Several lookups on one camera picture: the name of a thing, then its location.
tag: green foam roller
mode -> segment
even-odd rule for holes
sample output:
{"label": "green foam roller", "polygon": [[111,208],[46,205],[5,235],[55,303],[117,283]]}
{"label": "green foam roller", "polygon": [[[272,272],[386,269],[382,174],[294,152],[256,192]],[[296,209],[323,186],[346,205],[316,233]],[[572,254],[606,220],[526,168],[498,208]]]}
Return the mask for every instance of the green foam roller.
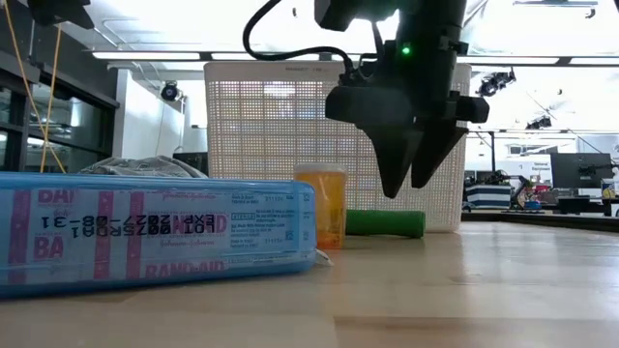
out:
{"label": "green foam roller", "polygon": [[392,235],[422,238],[426,232],[426,213],[360,211],[346,212],[346,235]]}

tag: yellow cable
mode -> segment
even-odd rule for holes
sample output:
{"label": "yellow cable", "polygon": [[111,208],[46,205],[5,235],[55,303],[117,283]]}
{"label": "yellow cable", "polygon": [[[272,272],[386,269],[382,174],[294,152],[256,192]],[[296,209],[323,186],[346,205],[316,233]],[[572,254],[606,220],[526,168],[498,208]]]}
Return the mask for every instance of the yellow cable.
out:
{"label": "yellow cable", "polygon": [[[11,21],[11,11],[9,10],[8,1],[5,1],[4,3],[4,12],[7,15],[7,23],[9,24],[9,31],[11,32],[11,38],[13,39],[13,48],[15,49],[15,57],[17,58],[17,63],[19,64],[21,78],[23,79],[24,86],[26,87],[26,93],[28,94],[28,100],[30,101],[30,105],[32,106],[32,109],[35,112],[35,115],[37,116],[37,121],[39,122],[39,129],[41,130],[43,134],[45,134],[45,129],[43,127],[43,123],[41,122],[41,115],[39,115],[39,110],[37,110],[37,106],[35,105],[35,100],[32,97],[32,92],[30,91],[30,85],[28,84],[28,80],[26,79],[26,72],[23,68],[23,63],[21,62],[21,55],[19,54],[19,47],[17,47],[17,38],[15,36],[15,29],[13,28],[13,22]],[[60,159],[58,159],[58,156],[56,155],[56,152],[54,151],[54,149],[50,147],[49,150],[51,151],[51,154],[56,159],[56,162],[58,163],[58,165],[60,166],[60,170],[62,170],[63,173],[66,173],[67,171],[65,170],[65,167],[62,165],[62,162],[60,161]]]}
{"label": "yellow cable", "polygon": [[58,52],[60,51],[60,38],[62,38],[62,30],[60,30],[61,24],[58,23],[58,34],[56,35],[56,48],[54,51],[54,67],[51,71],[51,86],[49,90],[49,102],[47,103],[47,118],[45,119],[45,131],[44,131],[44,140],[43,140],[43,156],[41,157],[41,172],[44,172],[45,168],[45,156],[47,155],[47,148],[52,150],[52,147],[49,145],[48,135],[49,135],[49,119],[51,118],[51,105],[54,100],[54,88],[56,87],[56,69],[58,68]]}

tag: white plastic basket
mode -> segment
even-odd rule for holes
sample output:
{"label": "white plastic basket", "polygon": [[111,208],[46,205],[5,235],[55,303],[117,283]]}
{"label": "white plastic basket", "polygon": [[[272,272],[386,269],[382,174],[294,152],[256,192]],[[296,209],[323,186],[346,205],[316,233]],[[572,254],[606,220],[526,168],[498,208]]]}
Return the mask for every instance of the white plastic basket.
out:
{"label": "white plastic basket", "polygon": [[[348,170],[349,209],[424,211],[428,232],[458,229],[464,138],[424,188],[411,188],[409,173],[390,199],[366,135],[324,117],[341,62],[213,62],[204,71],[211,177],[289,180],[297,163],[337,162]],[[470,66],[457,65],[453,88],[468,95],[470,76]]]}

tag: red stripe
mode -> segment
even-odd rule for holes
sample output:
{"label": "red stripe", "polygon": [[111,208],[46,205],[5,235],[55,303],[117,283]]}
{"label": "red stripe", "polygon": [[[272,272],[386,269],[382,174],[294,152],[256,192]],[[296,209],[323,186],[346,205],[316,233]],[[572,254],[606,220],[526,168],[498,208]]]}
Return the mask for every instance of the red stripe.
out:
{"label": "red stripe", "polygon": [[97,241],[95,245],[95,279],[109,278],[109,255],[111,249],[111,241],[109,239],[109,221],[112,220],[114,212],[114,192],[103,191],[99,192],[99,217],[107,217],[108,226],[104,236],[100,236],[97,232]]}
{"label": "red stripe", "polygon": [[[132,192],[130,216],[135,223],[135,217],[144,212],[144,192]],[[132,235],[127,239],[127,279],[140,277],[140,258],[142,252],[142,236]]]}
{"label": "red stripe", "polygon": [[[26,265],[28,250],[28,227],[30,222],[30,191],[16,190],[13,196],[11,215],[11,238],[9,240],[9,268]],[[26,282],[25,270],[9,271],[9,284]]]}

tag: computer screen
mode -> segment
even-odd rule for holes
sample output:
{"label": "computer screen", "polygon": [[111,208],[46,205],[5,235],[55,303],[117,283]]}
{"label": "computer screen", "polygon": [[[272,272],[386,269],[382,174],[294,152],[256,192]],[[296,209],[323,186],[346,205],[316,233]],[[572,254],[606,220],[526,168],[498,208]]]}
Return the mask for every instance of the computer screen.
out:
{"label": "computer screen", "polygon": [[552,185],[561,189],[598,189],[602,179],[611,179],[610,168],[583,173],[581,168],[611,164],[610,154],[550,154]]}

